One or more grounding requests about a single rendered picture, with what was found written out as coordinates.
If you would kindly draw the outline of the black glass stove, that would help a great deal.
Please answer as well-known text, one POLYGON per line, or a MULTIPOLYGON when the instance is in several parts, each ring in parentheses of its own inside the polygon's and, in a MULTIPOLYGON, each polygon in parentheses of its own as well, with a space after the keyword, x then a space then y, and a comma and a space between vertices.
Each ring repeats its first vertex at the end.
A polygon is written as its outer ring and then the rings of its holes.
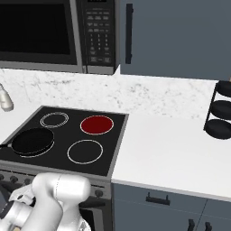
POLYGON ((90 180, 87 201, 101 200, 102 208, 79 208, 92 231, 113 231, 111 177, 119 146, 125 131, 127 114, 41 106, 3 143, 11 143, 21 132, 47 128, 54 133, 54 143, 47 152, 34 157, 21 157, 11 148, 0 149, 0 185, 8 192, 24 186, 41 172, 82 175, 90 180), (12 183, 10 177, 17 177, 12 183), (103 196, 97 198, 95 190, 103 196))

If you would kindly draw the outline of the grey wide drawer front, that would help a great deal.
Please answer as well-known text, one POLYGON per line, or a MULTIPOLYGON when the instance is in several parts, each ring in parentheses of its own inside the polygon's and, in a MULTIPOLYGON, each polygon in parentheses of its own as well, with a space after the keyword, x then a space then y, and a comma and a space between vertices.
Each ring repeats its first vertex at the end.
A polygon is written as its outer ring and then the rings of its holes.
POLYGON ((157 189, 144 189, 135 186, 127 186, 122 184, 114 184, 114 199, 120 199, 127 202, 134 202, 147 206, 155 206, 160 208, 169 208, 189 213, 201 214, 206 204, 206 199, 177 194, 157 189), (146 196, 150 194, 152 197, 165 199, 169 197, 171 204, 169 206, 147 202, 146 196))

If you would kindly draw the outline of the black frying pan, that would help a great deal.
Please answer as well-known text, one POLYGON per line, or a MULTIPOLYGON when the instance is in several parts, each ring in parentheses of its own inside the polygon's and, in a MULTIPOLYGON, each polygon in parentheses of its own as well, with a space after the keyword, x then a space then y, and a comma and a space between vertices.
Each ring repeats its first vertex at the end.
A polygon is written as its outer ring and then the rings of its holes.
POLYGON ((47 128, 32 128, 19 133, 11 143, 0 144, 0 149, 11 148, 22 157, 43 154, 54 143, 54 133, 47 128))

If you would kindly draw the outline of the grey base cupboard door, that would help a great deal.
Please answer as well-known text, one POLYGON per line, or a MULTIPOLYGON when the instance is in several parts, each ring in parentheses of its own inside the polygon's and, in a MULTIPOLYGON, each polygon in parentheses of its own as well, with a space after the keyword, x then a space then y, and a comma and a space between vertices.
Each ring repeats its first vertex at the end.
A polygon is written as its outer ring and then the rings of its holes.
POLYGON ((196 231, 199 214, 114 200, 115 231, 188 231, 189 219, 196 231))
POLYGON ((209 222, 212 226, 211 231, 231 231, 231 220, 219 218, 219 217, 208 217, 203 216, 199 222, 197 231, 205 231, 205 223, 209 222))

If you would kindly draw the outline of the pale grey shaker bottle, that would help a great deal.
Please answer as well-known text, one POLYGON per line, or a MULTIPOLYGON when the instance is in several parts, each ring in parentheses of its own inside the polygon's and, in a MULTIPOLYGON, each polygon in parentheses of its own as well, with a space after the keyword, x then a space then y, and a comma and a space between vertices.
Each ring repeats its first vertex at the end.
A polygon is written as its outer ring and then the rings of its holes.
POLYGON ((0 107, 5 112, 9 112, 14 109, 14 103, 2 84, 0 84, 0 107))

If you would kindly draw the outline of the silver black microwave oven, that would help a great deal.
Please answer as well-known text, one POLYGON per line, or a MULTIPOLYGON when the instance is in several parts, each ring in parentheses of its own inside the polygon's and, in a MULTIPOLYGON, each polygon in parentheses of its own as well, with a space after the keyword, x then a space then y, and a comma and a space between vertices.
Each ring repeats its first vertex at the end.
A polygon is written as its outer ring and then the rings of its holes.
POLYGON ((0 0, 0 68, 112 75, 116 0, 0 0))

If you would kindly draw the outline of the grey narrow drawer front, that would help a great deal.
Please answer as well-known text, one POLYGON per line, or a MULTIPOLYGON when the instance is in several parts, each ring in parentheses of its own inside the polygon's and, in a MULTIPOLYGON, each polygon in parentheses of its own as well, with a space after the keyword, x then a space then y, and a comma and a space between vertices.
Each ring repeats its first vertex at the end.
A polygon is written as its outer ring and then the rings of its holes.
POLYGON ((209 199, 205 206, 204 214, 231 220, 231 202, 209 199))

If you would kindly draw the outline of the grey wall cupboard door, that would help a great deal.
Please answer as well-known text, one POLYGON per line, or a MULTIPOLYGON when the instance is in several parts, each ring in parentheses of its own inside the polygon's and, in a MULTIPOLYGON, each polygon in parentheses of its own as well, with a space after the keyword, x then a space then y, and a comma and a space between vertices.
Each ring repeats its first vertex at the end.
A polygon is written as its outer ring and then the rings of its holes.
POLYGON ((231 79, 231 0, 121 0, 123 74, 231 79), (126 4, 133 4, 132 61, 125 64, 126 4))

